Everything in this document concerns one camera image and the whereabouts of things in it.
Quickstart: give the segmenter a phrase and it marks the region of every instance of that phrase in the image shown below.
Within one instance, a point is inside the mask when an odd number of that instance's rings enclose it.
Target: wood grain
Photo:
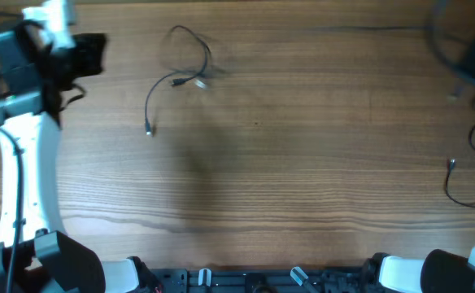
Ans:
[[[79,5],[74,31],[110,42],[106,71],[80,81],[89,94],[62,117],[59,203],[69,234],[103,260],[136,255],[153,268],[351,265],[377,251],[425,257],[434,248],[467,256],[475,210],[449,202],[442,183],[455,157],[453,194],[475,200],[471,90],[447,99],[456,80],[421,32],[316,29],[420,25],[429,6]],[[475,34],[475,1],[456,1],[449,16],[449,29]],[[174,24],[207,36],[226,74],[209,90],[161,85],[151,139],[147,90],[164,65],[200,62],[181,35],[160,46]]]

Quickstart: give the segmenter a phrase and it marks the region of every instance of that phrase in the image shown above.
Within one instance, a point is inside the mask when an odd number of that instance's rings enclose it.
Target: cable plug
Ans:
[[[184,85],[189,80],[190,80],[189,78],[175,78],[172,80],[171,86]]]
[[[447,161],[447,168],[449,171],[452,171],[456,167],[456,160],[455,159],[450,159]]]
[[[150,127],[149,121],[146,119],[146,134],[149,136],[153,136],[153,128]]]

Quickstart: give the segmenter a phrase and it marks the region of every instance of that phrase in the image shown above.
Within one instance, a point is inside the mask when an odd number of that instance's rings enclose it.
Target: wooden table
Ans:
[[[423,33],[330,32],[330,25],[421,25],[427,2],[200,2],[78,6],[77,33],[107,33],[106,71],[79,82],[63,114],[59,203],[102,260],[151,268],[356,265],[374,252],[468,256],[475,122]],[[209,90],[161,85],[166,64],[196,64],[174,24],[206,36],[226,74]],[[447,27],[475,33],[475,1]],[[448,43],[457,50],[458,45]],[[1,208],[1,165],[0,165]]]

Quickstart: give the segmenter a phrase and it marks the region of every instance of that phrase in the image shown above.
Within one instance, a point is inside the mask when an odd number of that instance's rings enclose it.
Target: robotic arm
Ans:
[[[0,127],[23,149],[24,226],[15,263],[18,292],[162,293],[408,293],[475,291],[475,247],[467,260],[433,251],[425,260],[376,254],[363,268],[303,272],[214,273],[149,270],[137,257],[101,262],[90,249],[66,235],[59,214],[55,158],[60,140],[61,91],[79,77],[102,71],[103,34],[72,36],[76,19],[65,0],[48,0],[23,10],[24,20],[0,26],[0,77],[9,92],[0,95]],[[39,28],[37,36],[29,26]],[[17,161],[10,141],[0,133],[2,215],[0,220],[0,292],[5,291],[14,246]],[[36,257],[41,268],[27,270]]]

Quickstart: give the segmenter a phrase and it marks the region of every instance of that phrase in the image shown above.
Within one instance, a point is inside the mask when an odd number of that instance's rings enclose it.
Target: wooden tabletop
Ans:
[[[106,71],[62,114],[58,186],[68,233],[102,260],[151,268],[360,264],[378,251],[468,256],[475,210],[474,90],[423,33],[337,32],[330,25],[423,24],[428,2],[199,2],[79,5],[75,33],[107,33]],[[475,34],[475,1],[446,26]],[[160,85],[201,53],[175,24],[201,33],[224,70],[208,90]],[[449,51],[460,45],[446,42]],[[1,209],[1,164],[0,164]]]

